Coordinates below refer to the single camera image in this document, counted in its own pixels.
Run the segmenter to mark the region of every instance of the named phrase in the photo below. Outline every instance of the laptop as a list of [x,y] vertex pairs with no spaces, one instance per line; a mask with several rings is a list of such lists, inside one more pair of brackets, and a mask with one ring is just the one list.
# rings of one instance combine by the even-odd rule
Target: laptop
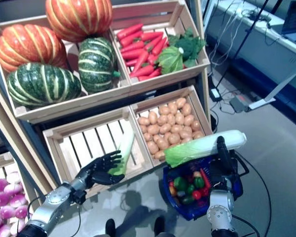
[[275,25],[272,28],[280,35],[296,43],[296,1],[291,1],[283,25]]

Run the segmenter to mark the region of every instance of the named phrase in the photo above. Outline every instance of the gray floor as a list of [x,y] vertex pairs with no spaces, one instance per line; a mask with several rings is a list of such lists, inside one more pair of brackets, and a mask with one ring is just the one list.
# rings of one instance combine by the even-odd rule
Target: gray floor
[[[219,72],[215,71],[214,75],[220,78]],[[244,88],[230,75],[227,79],[219,87],[221,92],[225,89],[228,92]],[[229,93],[224,98],[228,100],[232,96]],[[268,237],[296,237],[296,125],[272,105],[234,115],[221,112],[218,105],[213,110],[219,116],[218,131],[238,129],[247,135],[248,142],[239,152],[261,173],[271,195],[272,221]],[[222,110],[233,112],[224,103]],[[76,236],[93,237],[103,234],[106,220],[113,218],[118,226],[118,236],[152,237],[154,220],[160,214],[167,219],[168,231],[177,237],[211,236],[211,225],[206,217],[187,222],[165,204],[158,185],[161,179],[162,169],[158,169],[132,183],[102,192],[88,200],[83,207],[81,229]],[[264,236],[269,217],[265,188],[252,169],[250,174],[242,178],[242,182],[244,194],[236,201],[234,214],[251,222]],[[239,236],[252,232],[238,220],[233,219],[232,223]],[[77,227],[77,211],[76,207],[72,207],[51,236],[71,236]]]

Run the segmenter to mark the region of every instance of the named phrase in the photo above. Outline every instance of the carrot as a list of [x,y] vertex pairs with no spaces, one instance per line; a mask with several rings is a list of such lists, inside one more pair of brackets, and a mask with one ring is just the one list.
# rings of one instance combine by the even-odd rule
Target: carrot
[[142,33],[142,35],[140,36],[140,39],[142,41],[153,40],[158,36],[162,36],[162,35],[163,35],[163,32],[147,32],[147,33]]
[[161,52],[161,50],[162,50],[162,48],[163,48],[163,46],[164,46],[164,43],[166,42],[166,40],[167,40],[167,38],[163,38],[154,48],[153,48],[153,50],[152,50],[152,53],[154,54],[154,55],[158,55],[160,52]]
[[126,36],[129,36],[132,33],[141,30],[142,27],[143,27],[143,24],[137,24],[137,25],[128,27],[128,28],[126,28],[126,29],[121,30],[120,32],[118,32],[116,36],[117,36],[117,38],[119,40],[121,40],[121,39],[125,38]]
[[123,47],[126,47],[126,46],[130,45],[131,43],[133,43],[134,39],[138,38],[142,33],[143,33],[142,31],[137,31],[136,33],[133,33],[130,36],[127,36],[124,39],[122,39],[120,41],[120,44]]
[[135,64],[133,73],[135,73],[142,66],[142,64],[145,61],[147,61],[148,56],[149,56],[149,53],[147,51],[143,50],[143,53],[137,59],[137,63]]
[[133,50],[133,49],[138,49],[138,48],[143,48],[145,45],[144,45],[144,42],[143,41],[138,41],[136,43],[132,43],[130,44],[129,46],[125,47],[125,48],[122,48],[120,50],[121,53],[123,52],[126,52],[126,51],[129,51],[129,50]]
[[161,75],[161,68],[157,68],[156,70],[154,70],[150,75],[149,77],[157,77]]
[[129,76],[134,78],[134,77],[140,77],[140,76],[148,76],[153,72],[153,66],[148,65],[143,68],[138,69],[136,72],[132,72]]
[[152,77],[151,76],[140,76],[140,77],[138,77],[138,81],[144,81],[144,80],[148,80],[150,78],[152,78]]
[[127,67],[133,67],[136,63],[137,63],[137,59],[133,59],[133,60],[131,60],[131,61],[127,61],[127,62],[125,62],[125,65],[126,65]]
[[129,60],[129,59],[137,59],[139,57],[139,55],[141,55],[143,53],[143,49],[139,48],[139,49],[134,49],[131,51],[127,51],[127,52],[123,52],[122,53],[122,57],[123,59]]
[[160,42],[161,39],[162,39],[162,36],[158,36],[158,38],[155,38],[153,41],[146,44],[144,49],[150,52],[156,46],[156,44]]

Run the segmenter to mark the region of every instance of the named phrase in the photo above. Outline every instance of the pumpkin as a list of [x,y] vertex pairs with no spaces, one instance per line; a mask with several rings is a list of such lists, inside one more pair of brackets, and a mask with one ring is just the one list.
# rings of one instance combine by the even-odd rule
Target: pumpkin
[[7,77],[12,99],[30,109],[80,96],[81,84],[69,70],[41,63],[23,64]]
[[81,42],[109,29],[112,4],[110,0],[46,0],[46,16],[60,38]]
[[29,62],[65,67],[65,46],[47,27],[15,24],[5,28],[0,36],[0,64],[3,69],[12,72]]
[[116,55],[112,44],[105,38],[88,38],[79,48],[78,68],[81,83],[89,93],[112,88]]

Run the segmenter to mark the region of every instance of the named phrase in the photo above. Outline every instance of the leek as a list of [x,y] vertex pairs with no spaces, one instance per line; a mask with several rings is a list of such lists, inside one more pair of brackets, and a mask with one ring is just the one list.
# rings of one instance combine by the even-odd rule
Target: leek
[[118,150],[120,150],[120,155],[122,156],[121,162],[117,164],[116,168],[110,169],[108,171],[109,174],[111,175],[126,174],[127,162],[128,162],[130,153],[132,151],[134,139],[135,139],[134,131],[132,129],[127,129],[123,134],[122,140],[118,147]]
[[218,152],[217,138],[219,136],[224,137],[228,150],[237,149],[247,141],[246,135],[238,130],[216,133],[166,149],[164,151],[166,162],[174,168],[192,159],[214,155]]

